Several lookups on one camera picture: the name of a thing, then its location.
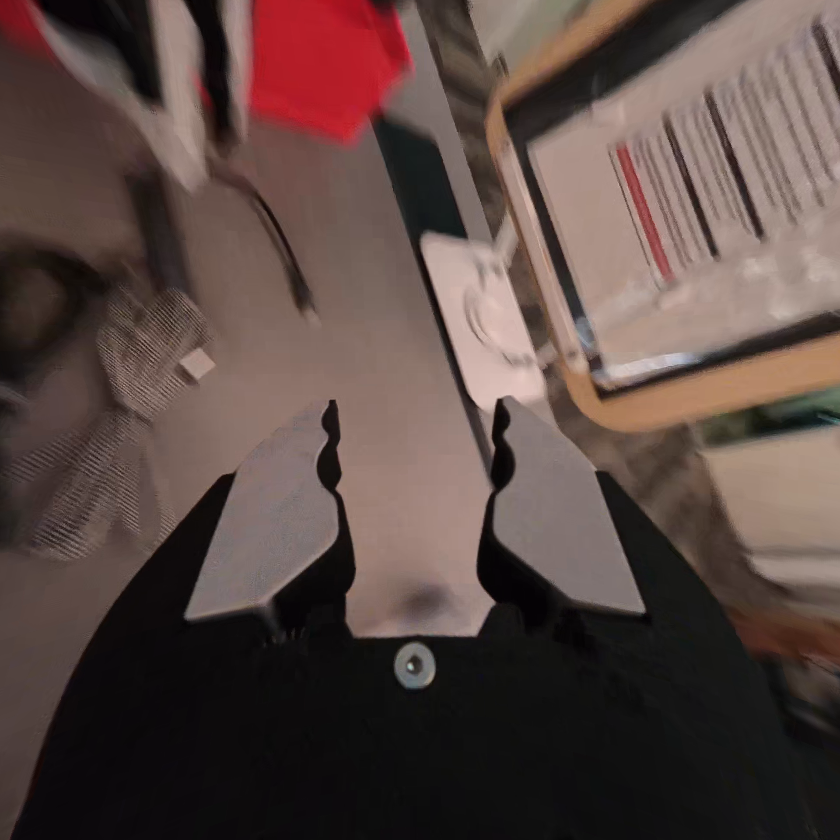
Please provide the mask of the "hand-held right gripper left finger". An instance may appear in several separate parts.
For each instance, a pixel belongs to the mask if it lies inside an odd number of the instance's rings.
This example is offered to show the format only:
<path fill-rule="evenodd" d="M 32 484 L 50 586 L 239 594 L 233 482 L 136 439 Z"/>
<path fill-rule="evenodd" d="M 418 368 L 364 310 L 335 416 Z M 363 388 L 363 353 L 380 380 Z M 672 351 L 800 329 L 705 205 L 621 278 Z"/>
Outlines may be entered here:
<path fill-rule="evenodd" d="M 311 404 L 253 449 L 235 472 L 185 609 L 189 623 L 257 616 L 304 624 L 340 614 L 354 582 L 343 499 L 339 408 Z"/>

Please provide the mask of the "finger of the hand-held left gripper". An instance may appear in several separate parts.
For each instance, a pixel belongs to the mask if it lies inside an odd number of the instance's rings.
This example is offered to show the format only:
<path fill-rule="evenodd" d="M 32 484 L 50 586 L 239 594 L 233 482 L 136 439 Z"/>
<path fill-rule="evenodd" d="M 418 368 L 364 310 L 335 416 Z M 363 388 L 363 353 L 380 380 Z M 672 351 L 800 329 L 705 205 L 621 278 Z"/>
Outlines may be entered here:
<path fill-rule="evenodd" d="M 198 1 L 202 83 L 213 149 L 228 156 L 247 136 L 253 76 L 253 1 Z"/>
<path fill-rule="evenodd" d="M 70 20 L 68 2 L 37 2 L 36 24 L 60 63 L 82 85 L 119 109 L 154 157 L 185 189 L 205 183 L 205 127 L 195 79 L 200 35 L 187 4 L 149 1 L 162 102 L 137 92 L 128 66 L 100 35 Z"/>

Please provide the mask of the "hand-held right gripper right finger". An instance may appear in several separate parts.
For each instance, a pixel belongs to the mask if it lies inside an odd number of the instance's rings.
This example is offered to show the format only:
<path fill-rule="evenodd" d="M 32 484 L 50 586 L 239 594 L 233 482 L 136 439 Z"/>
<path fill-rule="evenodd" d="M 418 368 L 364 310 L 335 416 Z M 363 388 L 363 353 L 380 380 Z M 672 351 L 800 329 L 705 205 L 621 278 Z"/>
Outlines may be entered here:
<path fill-rule="evenodd" d="M 646 606 L 591 461 L 511 396 L 497 402 L 479 582 L 523 618 L 565 608 L 641 617 Z"/>

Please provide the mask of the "red plastic bin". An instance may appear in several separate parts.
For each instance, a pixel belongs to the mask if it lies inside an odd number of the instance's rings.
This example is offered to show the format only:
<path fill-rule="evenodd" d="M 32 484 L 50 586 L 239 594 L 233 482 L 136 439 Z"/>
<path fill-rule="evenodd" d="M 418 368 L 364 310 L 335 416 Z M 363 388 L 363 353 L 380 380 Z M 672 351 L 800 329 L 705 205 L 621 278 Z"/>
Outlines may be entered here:
<path fill-rule="evenodd" d="M 51 54 L 37 2 L 2 2 L 2 34 Z M 412 68 L 398 2 L 254 2 L 248 116 L 348 141 Z M 202 58 L 195 84 L 201 105 Z"/>

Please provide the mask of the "grey usb hub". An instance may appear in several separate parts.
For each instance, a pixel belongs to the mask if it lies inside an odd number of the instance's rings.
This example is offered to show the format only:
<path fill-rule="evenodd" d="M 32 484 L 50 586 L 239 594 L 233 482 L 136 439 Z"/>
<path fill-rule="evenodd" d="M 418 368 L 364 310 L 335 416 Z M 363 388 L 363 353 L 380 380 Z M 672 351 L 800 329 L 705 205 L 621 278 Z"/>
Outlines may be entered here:
<path fill-rule="evenodd" d="M 299 315 L 312 324 L 319 324 L 316 301 L 299 260 L 279 219 L 246 175 L 229 160 L 213 154 L 206 158 L 212 182 L 236 193 L 255 213 L 276 251 L 285 271 L 291 299 Z M 145 263 L 156 285 L 174 288 L 186 295 L 193 291 L 182 244 L 181 229 L 169 197 L 168 178 L 157 164 L 142 164 L 125 175 L 125 185 L 133 215 L 143 242 Z"/>

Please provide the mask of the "wood-edged display board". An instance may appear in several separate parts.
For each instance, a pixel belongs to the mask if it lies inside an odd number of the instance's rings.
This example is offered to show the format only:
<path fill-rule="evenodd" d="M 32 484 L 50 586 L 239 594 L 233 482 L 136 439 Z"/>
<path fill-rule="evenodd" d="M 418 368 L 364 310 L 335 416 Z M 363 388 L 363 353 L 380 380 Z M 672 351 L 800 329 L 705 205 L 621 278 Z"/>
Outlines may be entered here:
<path fill-rule="evenodd" d="M 635 432 L 838 384 L 838 2 L 600 2 L 487 141 L 584 415 Z"/>

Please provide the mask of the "white tablet stand base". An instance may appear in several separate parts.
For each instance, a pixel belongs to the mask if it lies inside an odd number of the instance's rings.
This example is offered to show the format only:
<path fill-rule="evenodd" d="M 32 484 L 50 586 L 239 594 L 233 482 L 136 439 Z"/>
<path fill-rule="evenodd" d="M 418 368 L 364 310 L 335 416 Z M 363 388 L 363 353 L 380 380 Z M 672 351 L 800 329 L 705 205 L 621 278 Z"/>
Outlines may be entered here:
<path fill-rule="evenodd" d="M 506 396 L 544 403 L 545 378 L 501 252 L 433 231 L 419 246 L 470 400 L 486 413 Z"/>

